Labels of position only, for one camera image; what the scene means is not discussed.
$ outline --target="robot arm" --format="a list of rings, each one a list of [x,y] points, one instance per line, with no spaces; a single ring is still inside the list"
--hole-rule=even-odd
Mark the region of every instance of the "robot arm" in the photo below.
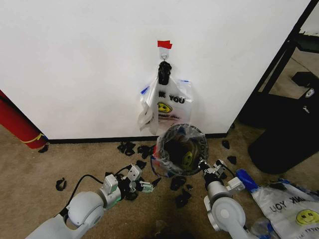
[[[246,217],[243,208],[231,197],[236,192],[245,188],[239,178],[234,177],[225,186],[220,179],[226,165],[222,160],[210,167],[201,160],[199,168],[204,172],[205,187],[207,196],[204,204],[210,223],[216,231],[229,232],[233,239],[257,239],[256,236],[244,230]]]
[[[109,174],[104,178],[103,186],[97,192],[80,192],[54,218],[51,218],[35,229],[27,239],[79,239],[90,228],[95,226],[116,203],[136,190],[150,193],[160,178],[152,183],[142,180],[145,163],[138,161],[129,165],[127,176]]]

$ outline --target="baseboard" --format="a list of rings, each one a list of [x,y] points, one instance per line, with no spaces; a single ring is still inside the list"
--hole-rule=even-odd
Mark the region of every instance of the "baseboard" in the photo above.
[[[206,138],[224,138],[227,133],[208,133]],[[156,141],[158,136],[141,137],[115,137],[115,138],[67,138],[49,139],[49,143],[106,143],[106,142],[127,142],[127,141]]]

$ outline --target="smiley face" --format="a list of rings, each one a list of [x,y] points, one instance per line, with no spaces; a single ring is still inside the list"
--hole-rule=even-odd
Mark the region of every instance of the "smiley face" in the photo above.
[[[297,214],[296,222],[300,226],[304,226],[304,225],[308,225],[312,223],[319,223],[319,214],[309,209],[302,210]]]
[[[166,105],[162,102],[158,102],[158,106],[160,113],[170,113],[173,110],[169,105]]]
[[[189,151],[183,157],[183,163],[182,163],[183,169],[190,170],[192,162],[193,162],[193,153]]]

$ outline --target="red cylinder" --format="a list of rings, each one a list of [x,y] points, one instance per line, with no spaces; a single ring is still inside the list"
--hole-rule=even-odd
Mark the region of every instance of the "red cylinder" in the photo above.
[[[18,110],[0,90],[0,123],[30,148],[40,148],[46,137]]]

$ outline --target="gray floor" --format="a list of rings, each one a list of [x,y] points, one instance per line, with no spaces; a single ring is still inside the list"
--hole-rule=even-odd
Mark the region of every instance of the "gray floor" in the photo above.
[[[316,54],[296,51],[271,91],[272,94],[298,98],[306,90],[296,86],[290,77],[296,71],[311,71],[318,75],[319,58]],[[318,189],[319,154],[300,163],[282,175],[268,175],[259,171],[247,152],[247,147],[260,134],[262,129],[252,128],[235,122],[236,128],[230,130],[227,139],[230,149],[221,145],[222,139],[209,139],[209,162],[227,156],[237,156],[237,165],[228,163],[232,170],[245,168],[258,184],[266,184],[270,179],[283,177],[309,189]],[[152,145],[154,142],[136,142]],[[86,173],[103,179],[105,171],[115,172],[129,163],[141,159],[139,154],[125,156],[117,150],[118,143],[94,144],[55,144],[46,153],[38,153],[21,143],[6,129],[0,127],[0,238],[24,238],[37,226],[56,215],[65,205],[78,179]],[[55,189],[56,180],[65,177],[68,186],[63,192]],[[150,165],[143,177],[153,181]],[[201,173],[187,178],[194,186],[189,203],[177,209],[174,198],[180,194],[169,189],[170,180],[163,178],[151,194],[140,194],[129,202],[121,201],[108,211],[99,224],[88,231],[86,239],[101,238],[146,238],[156,232],[156,223],[161,220],[170,230],[179,233],[190,231],[197,239],[228,239],[224,232],[215,232],[209,224],[203,198],[206,195]],[[78,191],[96,191],[99,184],[85,179]],[[246,212],[247,227],[262,217],[262,212],[248,192],[243,191],[234,197]]]

